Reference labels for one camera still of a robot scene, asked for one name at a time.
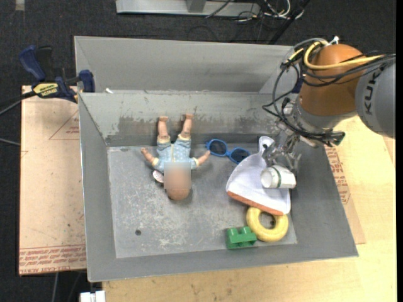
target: doll leg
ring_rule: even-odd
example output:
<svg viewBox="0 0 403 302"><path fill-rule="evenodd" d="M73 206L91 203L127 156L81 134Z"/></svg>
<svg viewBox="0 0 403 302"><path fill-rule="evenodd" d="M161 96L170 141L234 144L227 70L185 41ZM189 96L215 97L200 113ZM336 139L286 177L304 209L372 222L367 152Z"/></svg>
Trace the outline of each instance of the doll leg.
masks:
<svg viewBox="0 0 403 302"><path fill-rule="evenodd" d="M182 132L180 134L183 138L190 138L192 119L193 119L193 114L185 115Z"/></svg>
<svg viewBox="0 0 403 302"><path fill-rule="evenodd" d="M160 116L158 119L158 139L162 142L169 140L169 134L166 127L167 116Z"/></svg>

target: yellow clamp label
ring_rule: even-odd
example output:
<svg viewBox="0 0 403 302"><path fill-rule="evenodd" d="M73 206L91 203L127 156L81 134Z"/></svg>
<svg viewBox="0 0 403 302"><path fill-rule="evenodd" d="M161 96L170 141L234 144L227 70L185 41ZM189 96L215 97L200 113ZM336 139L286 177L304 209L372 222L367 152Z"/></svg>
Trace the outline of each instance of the yellow clamp label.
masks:
<svg viewBox="0 0 403 302"><path fill-rule="evenodd" d="M55 94L57 93L57 84L56 83L41 83L36 85L33 88L33 91L41 96L41 97L45 97L51 94Z"/></svg>

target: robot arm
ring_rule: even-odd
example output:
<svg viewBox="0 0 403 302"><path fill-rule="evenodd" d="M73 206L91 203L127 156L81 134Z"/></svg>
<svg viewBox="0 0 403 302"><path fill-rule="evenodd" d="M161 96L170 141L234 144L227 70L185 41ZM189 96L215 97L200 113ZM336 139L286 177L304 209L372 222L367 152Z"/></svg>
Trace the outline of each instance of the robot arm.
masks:
<svg viewBox="0 0 403 302"><path fill-rule="evenodd" d="M292 67L298 82L277 96L281 75ZM299 157L293 148L299 141L339 145L345 133L333 128L357 114L375 133L395 138L395 54L363 55L338 40L315 38L296 45L281 69L273 101L263 106L278 118L280 129L264 154L268 167L280 164L296 174Z"/></svg>

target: green block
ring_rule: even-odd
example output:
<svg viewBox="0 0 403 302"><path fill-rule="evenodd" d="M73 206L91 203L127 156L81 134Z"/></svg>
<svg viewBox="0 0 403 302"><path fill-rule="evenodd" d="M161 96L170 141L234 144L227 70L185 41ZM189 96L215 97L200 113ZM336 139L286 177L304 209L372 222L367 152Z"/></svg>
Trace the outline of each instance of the green block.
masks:
<svg viewBox="0 0 403 302"><path fill-rule="evenodd" d="M227 239L225 242L228 249L240 249L253 246L256 240L256 235L251 229L248 226L244 226L239 230L236 228L227 229Z"/></svg>

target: gray bin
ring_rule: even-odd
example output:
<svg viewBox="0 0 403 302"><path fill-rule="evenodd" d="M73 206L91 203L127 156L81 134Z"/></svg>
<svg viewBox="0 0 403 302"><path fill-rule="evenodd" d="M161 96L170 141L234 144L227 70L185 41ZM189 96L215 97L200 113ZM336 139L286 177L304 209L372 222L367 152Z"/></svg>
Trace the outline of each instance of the gray bin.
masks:
<svg viewBox="0 0 403 302"><path fill-rule="evenodd" d="M76 37L77 71L91 70L97 86L79 97L90 281L357 256L322 147L297 147L302 158L285 238L239 250L225 246L226 229L245 226L247 210L225 192L230 160L211 156L192 171L191 195L175 202L140 153L142 146L155 152L158 116L170 117L175 140L189 112L192 155L204 153L211 138L257 152L258 138L277 132L261 109L271 101L262 87L270 88L288 49ZM220 57L217 50L225 51ZM290 84L286 79L284 88Z"/></svg>

